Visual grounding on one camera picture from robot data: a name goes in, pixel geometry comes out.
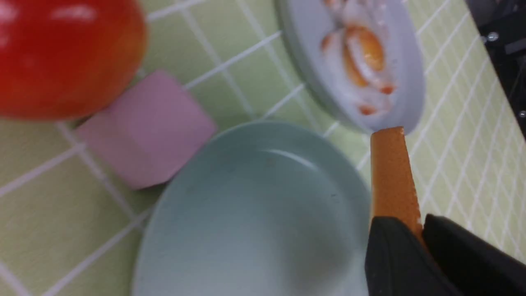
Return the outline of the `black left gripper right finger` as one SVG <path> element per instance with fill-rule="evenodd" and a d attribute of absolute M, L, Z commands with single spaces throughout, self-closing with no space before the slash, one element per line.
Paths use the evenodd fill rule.
<path fill-rule="evenodd" d="M 423 240 L 464 296 L 524 296 L 526 266 L 449 218 L 428 214 Z"/>

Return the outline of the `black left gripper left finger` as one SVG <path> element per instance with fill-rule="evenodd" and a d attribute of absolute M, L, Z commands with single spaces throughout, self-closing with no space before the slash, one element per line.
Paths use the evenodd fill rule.
<path fill-rule="evenodd" d="M 416 236 L 395 217 L 374 217 L 365 272 L 371 296 L 461 296 Z"/>

